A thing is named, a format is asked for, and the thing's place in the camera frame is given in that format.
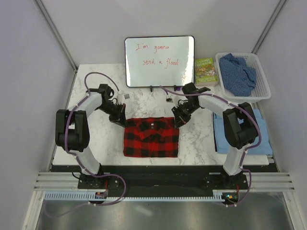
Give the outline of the red black plaid shirt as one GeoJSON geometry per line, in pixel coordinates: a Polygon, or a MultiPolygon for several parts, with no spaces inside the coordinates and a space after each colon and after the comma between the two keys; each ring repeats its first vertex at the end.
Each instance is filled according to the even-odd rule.
{"type": "Polygon", "coordinates": [[[131,118],[124,129],[123,155],[135,158],[176,158],[179,129],[173,117],[131,118]]]}

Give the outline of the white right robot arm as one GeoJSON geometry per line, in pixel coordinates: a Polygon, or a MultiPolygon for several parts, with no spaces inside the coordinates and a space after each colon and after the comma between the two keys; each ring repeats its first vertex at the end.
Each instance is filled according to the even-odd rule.
{"type": "Polygon", "coordinates": [[[203,87],[197,89],[193,83],[182,87],[182,93],[165,89],[167,95],[186,97],[178,102],[172,112],[175,117],[175,127],[185,125],[193,112],[198,109],[208,109],[220,116],[224,124],[224,136],[229,144],[228,154],[223,164],[220,184],[224,188],[232,188],[237,183],[236,175],[243,169],[243,161],[249,149],[260,145],[261,131],[249,103],[235,104],[203,87]]]}

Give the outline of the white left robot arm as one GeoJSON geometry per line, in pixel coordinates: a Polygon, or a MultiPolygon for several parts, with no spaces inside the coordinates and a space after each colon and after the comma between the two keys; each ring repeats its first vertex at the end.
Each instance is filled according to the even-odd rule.
{"type": "Polygon", "coordinates": [[[100,84],[96,89],[88,89],[85,96],[73,107],[56,112],[56,145],[76,159],[81,171],[90,175],[88,182],[94,188],[104,186],[105,176],[101,173],[101,164],[89,147],[88,117],[94,111],[100,110],[109,115],[111,123],[127,127],[124,101],[129,97],[121,91],[115,95],[109,85],[100,84]]]}

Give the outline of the green children's book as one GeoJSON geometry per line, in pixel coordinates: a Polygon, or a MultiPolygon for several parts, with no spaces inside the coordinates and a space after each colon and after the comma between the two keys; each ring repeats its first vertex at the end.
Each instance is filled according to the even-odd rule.
{"type": "Polygon", "coordinates": [[[195,59],[194,78],[197,86],[217,85],[218,77],[212,57],[195,59]]]}

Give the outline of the whiteboard with red writing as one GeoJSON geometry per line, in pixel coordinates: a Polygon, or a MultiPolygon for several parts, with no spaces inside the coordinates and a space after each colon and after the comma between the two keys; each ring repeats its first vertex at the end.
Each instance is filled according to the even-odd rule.
{"type": "Polygon", "coordinates": [[[172,87],[194,82],[193,36],[128,37],[124,45],[128,87],[172,87]]]}

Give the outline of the blue checkered shirt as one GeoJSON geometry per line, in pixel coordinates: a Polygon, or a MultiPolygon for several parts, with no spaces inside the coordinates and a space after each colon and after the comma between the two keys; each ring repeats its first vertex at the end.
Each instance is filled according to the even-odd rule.
{"type": "Polygon", "coordinates": [[[247,65],[243,57],[233,54],[219,59],[219,67],[224,88],[236,97],[249,97],[257,83],[256,70],[247,65]]]}

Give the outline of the white plastic basket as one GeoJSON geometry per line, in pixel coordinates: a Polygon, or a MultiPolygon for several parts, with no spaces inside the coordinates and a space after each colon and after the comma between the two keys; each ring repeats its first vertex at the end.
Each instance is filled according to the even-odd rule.
{"type": "Polygon", "coordinates": [[[216,60],[216,71],[218,72],[219,77],[219,84],[221,88],[221,95],[229,101],[236,102],[236,103],[243,103],[248,102],[250,104],[257,103],[261,100],[266,100],[271,97],[271,90],[269,88],[265,73],[261,66],[260,60],[257,55],[252,53],[238,53],[238,52],[231,52],[231,54],[236,58],[243,58],[248,67],[252,67],[256,71],[256,87],[251,91],[251,96],[249,97],[241,97],[241,96],[234,96],[230,91],[228,91],[224,87],[222,74],[220,71],[220,58],[227,55],[228,52],[217,53],[215,55],[216,60]]]}

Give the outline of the folded light blue shirt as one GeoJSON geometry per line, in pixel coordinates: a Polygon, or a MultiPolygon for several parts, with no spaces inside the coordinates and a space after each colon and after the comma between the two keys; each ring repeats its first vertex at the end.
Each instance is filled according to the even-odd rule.
{"type": "MultiPolygon", "coordinates": [[[[260,128],[261,143],[259,146],[248,150],[248,154],[272,155],[273,151],[269,142],[269,135],[267,131],[266,121],[262,118],[259,109],[253,109],[253,112],[260,128]]],[[[216,114],[213,114],[213,130],[214,130],[214,141],[215,141],[216,151],[220,154],[227,154],[229,149],[229,144],[224,134],[223,119],[216,114]]]]}

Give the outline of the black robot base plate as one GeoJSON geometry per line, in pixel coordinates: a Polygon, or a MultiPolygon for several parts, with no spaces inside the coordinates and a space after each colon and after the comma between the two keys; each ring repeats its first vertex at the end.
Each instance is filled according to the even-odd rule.
{"type": "Polygon", "coordinates": [[[245,190],[248,176],[228,177],[222,166],[103,166],[105,178],[81,172],[79,166],[52,166],[68,173],[79,189],[106,189],[113,195],[211,195],[214,190],[245,190]]]}

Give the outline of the aluminium frame rail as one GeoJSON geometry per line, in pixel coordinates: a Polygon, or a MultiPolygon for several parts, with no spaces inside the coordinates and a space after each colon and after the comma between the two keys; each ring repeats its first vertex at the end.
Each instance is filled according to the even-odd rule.
{"type": "Polygon", "coordinates": [[[47,26],[49,27],[52,35],[54,36],[58,46],[60,47],[62,53],[64,54],[65,58],[69,62],[70,66],[72,67],[73,71],[76,73],[78,71],[78,67],[75,63],[75,61],[72,58],[72,55],[70,54],[62,36],[60,35],[55,23],[53,22],[46,6],[44,5],[42,0],[33,0],[34,4],[40,11],[43,19],[45,20],[47,26]]]}

